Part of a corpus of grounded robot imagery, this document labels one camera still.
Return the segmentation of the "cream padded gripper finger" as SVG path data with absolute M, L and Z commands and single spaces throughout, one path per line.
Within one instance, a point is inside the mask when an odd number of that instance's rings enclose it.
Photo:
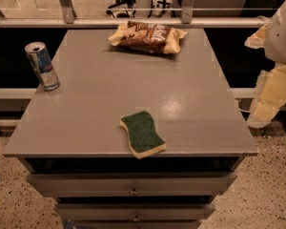
M 252 128 L 264 128 L 285 104 L 286 65 L 276 64 L 269 72 L 262 71 L 257 78 L 247 124 Z
M 255 33 L 249 36 L 244 45 L 251 49 L 261 49 L 264 47 L 267 24 L 260 27 Z

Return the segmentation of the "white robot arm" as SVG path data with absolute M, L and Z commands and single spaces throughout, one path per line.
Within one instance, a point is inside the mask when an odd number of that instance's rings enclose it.
M 248 48 L 261 49 L 275 67 L 261 71 L 255 85 L 255 96 L 250 106 L 247 124 L 264 128 L 286 104 L 286 0 L 265 25 L 248 37 Z

